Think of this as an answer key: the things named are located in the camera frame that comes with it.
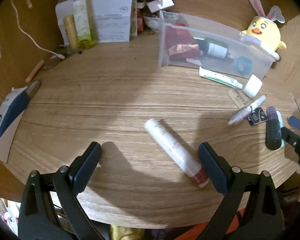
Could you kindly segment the purple capped dark tube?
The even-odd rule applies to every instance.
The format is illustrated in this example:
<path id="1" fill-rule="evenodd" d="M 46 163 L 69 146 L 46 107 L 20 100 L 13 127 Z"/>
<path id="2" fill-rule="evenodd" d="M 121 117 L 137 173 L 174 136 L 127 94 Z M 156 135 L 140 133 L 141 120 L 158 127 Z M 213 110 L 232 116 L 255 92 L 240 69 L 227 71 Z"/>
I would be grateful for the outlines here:
<path id="1" fill-rule="evenodd" d="M 281 113 L 274 106 L 267 108 L 266 147 L 271 151 L 278 150 L 284 145 L 281 135 L 283 119 Z"/>

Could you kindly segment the pink white-capped tube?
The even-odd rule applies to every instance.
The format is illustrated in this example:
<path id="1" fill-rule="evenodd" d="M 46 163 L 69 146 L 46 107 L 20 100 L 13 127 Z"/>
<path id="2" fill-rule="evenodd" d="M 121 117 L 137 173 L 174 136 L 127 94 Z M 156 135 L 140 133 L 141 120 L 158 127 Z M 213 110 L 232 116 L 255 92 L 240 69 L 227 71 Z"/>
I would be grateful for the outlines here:
<path id="1" fill-rule="evenodd" d="M 191 179 L 194 185 L 203 188 L 209 183 L 209 177 L 202 164 L 194 159 L 162 121 L 149 119 L 145 122 L 144 127 L 166 154 Z"/>

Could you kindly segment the silver grey pen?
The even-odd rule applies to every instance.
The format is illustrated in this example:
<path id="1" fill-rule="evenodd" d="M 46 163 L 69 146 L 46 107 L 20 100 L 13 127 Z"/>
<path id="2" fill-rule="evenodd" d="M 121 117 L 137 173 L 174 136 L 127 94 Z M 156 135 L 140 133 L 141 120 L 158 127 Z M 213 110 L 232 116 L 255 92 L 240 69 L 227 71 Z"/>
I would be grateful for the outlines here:
<path id="1" fill-rule="evenodd" d="M 246 118 L 250 113 L 252 113 L 255 109 L 260 107 L 260 105 L 266 100 L 266 95 L 262 95 L 251 104 L 247 105 L 247 107 L 243 107 L 239 110 L 238 113 L 234 114 L 230 120 L 228 121 L 228 126 L 233 126 L 239 124 L 244 118 Z"/>

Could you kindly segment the teal tape roll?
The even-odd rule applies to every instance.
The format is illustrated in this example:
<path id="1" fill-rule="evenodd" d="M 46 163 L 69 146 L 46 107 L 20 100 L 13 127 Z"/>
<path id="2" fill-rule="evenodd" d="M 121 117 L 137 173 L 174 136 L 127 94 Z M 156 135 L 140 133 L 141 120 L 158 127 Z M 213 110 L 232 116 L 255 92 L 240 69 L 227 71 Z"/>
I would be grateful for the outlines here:
<path id="1" fill-rule="evenodd" d="M 235 63 L 240 74 L 249 74 L 252 70 L 252 61 L 244 56 L 240 56 L 235 59 Z"/>

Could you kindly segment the white green toothpaste tube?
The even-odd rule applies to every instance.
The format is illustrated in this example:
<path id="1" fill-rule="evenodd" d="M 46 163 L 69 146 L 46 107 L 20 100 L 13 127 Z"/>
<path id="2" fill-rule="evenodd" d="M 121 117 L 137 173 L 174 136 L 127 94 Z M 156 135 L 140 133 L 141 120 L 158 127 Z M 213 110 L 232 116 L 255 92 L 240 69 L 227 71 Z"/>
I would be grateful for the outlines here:
<path id="1" fill-rule="evenodd" d="M 199 76 L 231 88 L 238 88 L 238 89 L 243 88 L 243 85 L 240 82 L 238 82 L 236 79 L 219 74 L 217 72 L 204 69 L 203 67 L 199 68 Z"/>

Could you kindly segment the dark green glass bottle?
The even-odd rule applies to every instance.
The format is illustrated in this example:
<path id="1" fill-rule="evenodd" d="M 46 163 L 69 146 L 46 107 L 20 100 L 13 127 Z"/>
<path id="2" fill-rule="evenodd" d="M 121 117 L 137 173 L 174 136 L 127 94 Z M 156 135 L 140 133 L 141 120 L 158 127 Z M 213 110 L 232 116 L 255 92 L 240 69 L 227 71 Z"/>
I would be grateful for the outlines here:
<path id="1" fill-rule="evenodd" d="M 216 57 L 218 59 L 234 59 L 229 52 L 229 45 L 225 42 L 215 40 L 213 38 L 194 38 L 199 46 L 200 51 L 204 54 L 212 57 Z"/>

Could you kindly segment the red foil packet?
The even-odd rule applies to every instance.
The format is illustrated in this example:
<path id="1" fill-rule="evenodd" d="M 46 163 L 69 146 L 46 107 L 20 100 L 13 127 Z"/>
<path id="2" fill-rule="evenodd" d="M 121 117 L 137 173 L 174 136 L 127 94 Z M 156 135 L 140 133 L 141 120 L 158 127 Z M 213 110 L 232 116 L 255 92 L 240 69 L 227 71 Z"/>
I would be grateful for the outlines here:
<path id="1" fill-rule="evenodd" d="M 200 55 L 199 44 L 187 29 L 166 27 L 166 49 L 172 61 L 185 60 Z"/>

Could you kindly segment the small dark blue packet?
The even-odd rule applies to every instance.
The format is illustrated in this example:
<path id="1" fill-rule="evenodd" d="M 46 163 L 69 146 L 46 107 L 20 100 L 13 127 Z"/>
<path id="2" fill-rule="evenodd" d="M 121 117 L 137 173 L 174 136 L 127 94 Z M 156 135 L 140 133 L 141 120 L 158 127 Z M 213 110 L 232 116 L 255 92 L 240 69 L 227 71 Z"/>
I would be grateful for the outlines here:
<path id="1" fill-rule="evenodd" d="M 247 116 L 247 120 L 250 126 L 254 126 L 267 121 L 268 118 L 264 110 L 261 107 L 257 107 L 257 109 Z"/>

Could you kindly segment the white round jar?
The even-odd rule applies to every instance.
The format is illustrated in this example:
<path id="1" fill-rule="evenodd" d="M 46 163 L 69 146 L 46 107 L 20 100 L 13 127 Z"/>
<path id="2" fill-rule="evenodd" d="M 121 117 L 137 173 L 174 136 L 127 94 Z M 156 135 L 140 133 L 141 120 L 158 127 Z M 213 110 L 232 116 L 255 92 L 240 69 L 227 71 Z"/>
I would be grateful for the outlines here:
<path id="1" fill-rule="evenodd" d="M 243 93 L 249 98 L 253 99 L 260 91 L 262 85 L 262 81 L 253 74 L 243 88 Z"/>

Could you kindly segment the beige eraser block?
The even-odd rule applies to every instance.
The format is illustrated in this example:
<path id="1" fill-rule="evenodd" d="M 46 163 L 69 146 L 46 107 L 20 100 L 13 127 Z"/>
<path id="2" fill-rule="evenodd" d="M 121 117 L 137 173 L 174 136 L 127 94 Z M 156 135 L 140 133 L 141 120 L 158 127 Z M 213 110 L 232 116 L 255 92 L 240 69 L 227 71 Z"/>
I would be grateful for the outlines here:
<path id="1" fill-rule="evenodd" d="M 238 108 L 242 108 L 250 102 L 250 98 L 241 89 L 230 89 L 228 96 Z"/>

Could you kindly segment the blue white carton box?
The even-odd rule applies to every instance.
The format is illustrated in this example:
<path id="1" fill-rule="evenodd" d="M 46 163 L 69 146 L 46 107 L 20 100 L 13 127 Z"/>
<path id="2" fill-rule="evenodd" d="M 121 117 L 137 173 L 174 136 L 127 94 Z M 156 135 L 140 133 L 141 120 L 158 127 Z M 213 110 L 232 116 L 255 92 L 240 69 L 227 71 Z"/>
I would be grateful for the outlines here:
<path id="1" fill-rule="evenodd" d="M 5 164 L 17 127 L 30 101 L 26 90 L 26 87 L 12 89 L 0 106 L 0 161 Z"/>

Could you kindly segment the yellow chick plush toy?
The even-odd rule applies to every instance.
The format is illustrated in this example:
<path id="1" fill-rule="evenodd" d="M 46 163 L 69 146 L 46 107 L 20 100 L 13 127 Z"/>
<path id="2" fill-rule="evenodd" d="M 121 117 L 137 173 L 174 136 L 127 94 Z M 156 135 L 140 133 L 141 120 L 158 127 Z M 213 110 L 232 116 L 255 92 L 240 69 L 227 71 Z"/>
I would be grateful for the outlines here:
<path id="1" fill-rule="evenodd" d="M 260 0 L 249 0 L 251 6 L 256 11 L 255 16 L 246 30 L 241 31 L 241 41 L 259 46 L 274 61 L 279 61 L 278 49 L 287 49 L 285 42 L 281 40 L 280 30 L 276 21 L 284 24 L 285 18 L 281 9 L 274 5 L 265 14 Z"/>

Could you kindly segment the wooden stick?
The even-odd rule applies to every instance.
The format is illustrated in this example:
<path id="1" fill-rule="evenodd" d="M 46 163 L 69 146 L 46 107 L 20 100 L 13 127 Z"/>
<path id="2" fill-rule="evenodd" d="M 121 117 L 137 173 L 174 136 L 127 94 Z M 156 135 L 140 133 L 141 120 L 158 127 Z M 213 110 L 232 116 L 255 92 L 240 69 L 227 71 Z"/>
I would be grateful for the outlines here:
<path id="1" fill-rule="evenodd" d="M 39 72 L 39 70 L 42 68 L 42 66 L 44 65 L 45 61 L 44 60 L 40 60 L 35 67 L 33 68 L 33 70 L 31 70 L 30 74 L 27 76 L 27 78 L 25 79 L 25 83 L 29 84 L 34 77 L 37 75 L 37 73 Z"/>

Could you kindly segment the clear plastic storage bin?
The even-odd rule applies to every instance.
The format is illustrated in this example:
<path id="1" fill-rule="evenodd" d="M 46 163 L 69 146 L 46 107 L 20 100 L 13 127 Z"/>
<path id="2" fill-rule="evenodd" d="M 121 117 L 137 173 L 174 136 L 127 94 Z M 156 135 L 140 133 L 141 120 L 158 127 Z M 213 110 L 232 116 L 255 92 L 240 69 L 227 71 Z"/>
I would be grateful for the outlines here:
<path id="1" fill-rule="evenodd" d="M 205 18 L 161 11 L 159 62 L 262 79 L 274 58 L 254 38 Z"/>

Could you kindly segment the yellow cylindrical stick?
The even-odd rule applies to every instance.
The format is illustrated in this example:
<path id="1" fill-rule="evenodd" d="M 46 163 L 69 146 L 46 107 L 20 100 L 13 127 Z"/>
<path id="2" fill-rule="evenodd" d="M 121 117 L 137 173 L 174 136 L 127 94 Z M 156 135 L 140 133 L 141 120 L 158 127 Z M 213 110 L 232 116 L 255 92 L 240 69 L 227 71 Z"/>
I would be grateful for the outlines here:
<path id="1" fill-rule="evenodd" d="M 78 49 L 78 40 L 77 33 L 74 23 L 74 17 L 72 15 L 68 15 L 63 18 L 63 24 L 65 28 L 65 32 L 68 38 L 69 46 L 72 50 Z"/>

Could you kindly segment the white printed paper sheet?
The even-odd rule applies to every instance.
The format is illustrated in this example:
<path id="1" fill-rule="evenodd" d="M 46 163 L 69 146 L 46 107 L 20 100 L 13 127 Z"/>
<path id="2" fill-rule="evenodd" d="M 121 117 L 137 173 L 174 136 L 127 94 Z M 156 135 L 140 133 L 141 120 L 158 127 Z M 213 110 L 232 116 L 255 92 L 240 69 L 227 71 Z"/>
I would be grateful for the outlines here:
<path id="1" fill-rule="evenodd" d="M 86 0 L 89 25 L 99 43 L 128 42 L 133 0 Z"/>

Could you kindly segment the bowl of small items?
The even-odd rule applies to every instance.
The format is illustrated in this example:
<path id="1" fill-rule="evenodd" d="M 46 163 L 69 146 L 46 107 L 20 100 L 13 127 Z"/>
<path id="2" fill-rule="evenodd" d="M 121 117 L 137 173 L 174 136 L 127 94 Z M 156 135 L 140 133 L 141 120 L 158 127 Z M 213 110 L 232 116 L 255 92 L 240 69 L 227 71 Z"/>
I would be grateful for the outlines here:
<path id="1" fill-rule="evenodd" d="M 143 16 L 143 20 L 149 29 L 154 32 L 159 32 L 163 23 L 176 24 L 178 14 L 161 10 L 158 11 L 157 14 Z"/>

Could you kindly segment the small pink white box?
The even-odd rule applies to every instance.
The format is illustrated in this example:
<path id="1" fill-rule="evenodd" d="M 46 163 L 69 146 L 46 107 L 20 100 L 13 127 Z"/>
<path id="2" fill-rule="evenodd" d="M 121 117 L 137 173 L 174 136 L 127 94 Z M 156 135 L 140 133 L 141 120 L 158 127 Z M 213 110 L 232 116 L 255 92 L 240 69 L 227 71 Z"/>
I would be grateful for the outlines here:
<path id="1" fill-rule="evenodd" d="M 146 3 L 148 9 L 151 13 L 173 7 L 174 1 L 173 0 L 153 0 L 151 2 Z"/>

